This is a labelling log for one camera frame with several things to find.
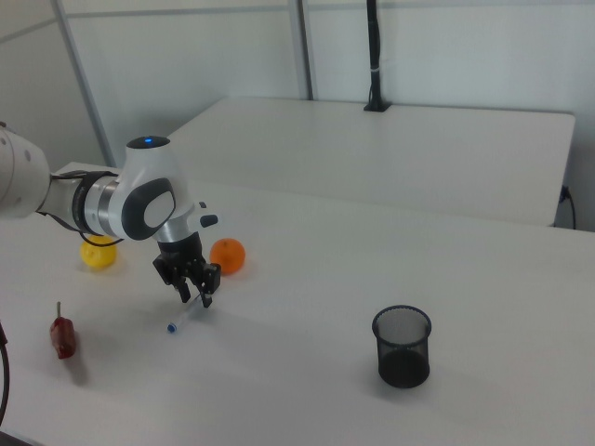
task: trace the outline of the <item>robotic arm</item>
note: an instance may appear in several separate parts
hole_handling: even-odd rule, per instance
[[[39,148],[0,127],[0,217],[37,212],[81,233],[153,237],[161,251],[153,264],[165,284],[186,303],[190,279],[208,307],[220,283],[220,266],[206,263],[198,232],[189,229],[193,210],[167,138],[130,141],[119,176],[110,171],[53,175]]]

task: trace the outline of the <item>black cable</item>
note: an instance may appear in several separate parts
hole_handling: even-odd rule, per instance
[[[4,385],[2,390],[2,402],[0,402],[0,425],[4,420],[8,406],[8,391],[10,390],[10,365],[8,364],[7,337],[0,324],[0,354],[2,355],[2,368],[4,370]]]
[[[85,175],[52,175],[52,179],[83,179]]]
[[[558,200],[558,204],[564,203],[564,201],[566,199],[568,199],[570,201],[570,207],[573,210],[573,230],[576,230],[575,201],[573,200],[573,196],[570,194],[570,189],[568,188],[568,186],[563,186],[562,185],[562,190],[560,191],[560,200]]]
[[[95,243],[95,242],[91,242],[83,232],[79,232],[80,236],[83,238],[83,240],[87,243],[89,243],[92,246],[97,246],[98,248],[107,248],[108,246],[114,246],[115,244],[118,244],[119,242],[121,242],[123,239],[118,239],[115,242],[111,242],[111,243],[105,243],[105,244],[100,244],[100,243]]]
[[[573,210],[573,230],[576,229],[576,211],[575,211],[575,201],[573,200],[573,196],[570,194],[570,191],[567,192],[568,200],[570,200],[570,207]]]

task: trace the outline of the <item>black wire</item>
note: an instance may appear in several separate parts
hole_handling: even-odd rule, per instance
[[[573,230],[576,229],[576,211],[575,211],[575,201],[573,200],[573,196],[570,194],[570,191],[568,190],[566,192],[567,196],[568,196],[568,200],[570,200],[570,207],[573,210]]]
[[[52,175],[52,179],[83,179],[84,175]]]
[[[4,415],[7,412],[8,391],[10,390],[10,366],[8,365],[7,346],[0,345],[0,353],[2,354],[2,368],[4,369],[4,388],[2,390],[2,402],[0,403],[0,425],[2,425]]]
[[[119,242],[121,242],[123,240],[123,239],[118,239],[115,242],[99,244],[99,243],[91,242],[87,237],[85,237],[85,234],[83,232],[79,232],[79,234],[81,235],[81,237],[83,237],[83,240],[85,242],[89,243],[92,246],[97,246],[98,248],[107,248],[108,246],[114,246],[115,244],[118,244]]]

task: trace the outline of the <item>white tabletop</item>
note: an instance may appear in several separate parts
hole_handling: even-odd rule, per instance
[[[176,335],[155,242],[94,273],[49,217],[0,224],[6,428],[48,446],[595,441],[593,234],[190,189],[221,216],[205,251],[234,237],[247,261]],[[57,300],[80,336],[67,361],[48,335]],[[432,319],[430,378],[410,390],[376,371],[371,322],[393,304]]]
[[[568,114],[228,98],[171,135],[190,176],[548,226]]]

